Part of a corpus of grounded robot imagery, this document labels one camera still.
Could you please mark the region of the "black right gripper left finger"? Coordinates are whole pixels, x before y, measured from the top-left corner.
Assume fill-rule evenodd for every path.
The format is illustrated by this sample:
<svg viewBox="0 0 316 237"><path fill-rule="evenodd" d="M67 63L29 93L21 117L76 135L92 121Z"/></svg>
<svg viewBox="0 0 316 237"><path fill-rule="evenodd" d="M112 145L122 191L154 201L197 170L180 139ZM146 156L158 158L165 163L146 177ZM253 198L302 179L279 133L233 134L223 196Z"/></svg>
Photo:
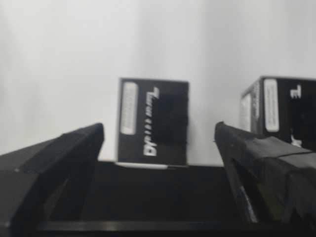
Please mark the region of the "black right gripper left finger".
<svg viewBox="0 0 316 237"><path fill-rule="evenodd" d="M101 123L0 157L0 227L78 220L104 142Z"/></svg>

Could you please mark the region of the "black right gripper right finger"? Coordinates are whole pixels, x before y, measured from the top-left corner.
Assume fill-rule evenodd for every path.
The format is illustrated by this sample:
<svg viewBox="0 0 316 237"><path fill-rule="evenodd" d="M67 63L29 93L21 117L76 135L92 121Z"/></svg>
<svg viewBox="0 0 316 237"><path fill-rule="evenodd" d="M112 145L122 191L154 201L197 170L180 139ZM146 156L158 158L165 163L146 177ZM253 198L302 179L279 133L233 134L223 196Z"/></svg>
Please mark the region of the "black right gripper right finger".
<svg viewBox="0 0 316 237"><path fill-rule="evenodd" d="M284 221L296 212L304 221L315 222L315 152L223 122L215 125L214 139L223 161L236 161L283 204Z"/></svg>

